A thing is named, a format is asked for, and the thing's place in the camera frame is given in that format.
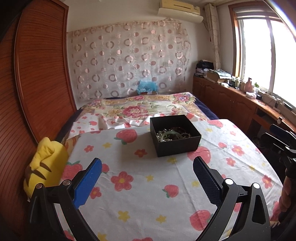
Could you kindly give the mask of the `person's right hand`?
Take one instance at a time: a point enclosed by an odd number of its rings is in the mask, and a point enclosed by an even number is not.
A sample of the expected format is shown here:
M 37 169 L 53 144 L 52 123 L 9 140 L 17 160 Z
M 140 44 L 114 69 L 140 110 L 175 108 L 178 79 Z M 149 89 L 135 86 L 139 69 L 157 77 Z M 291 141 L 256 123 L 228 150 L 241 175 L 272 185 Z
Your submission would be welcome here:
M 285 177 L 281 197 L 279 199 L 279 207 L 281 212 L 286 212 L 291 206 L 292 197 L 295 195 L 295 179 Z

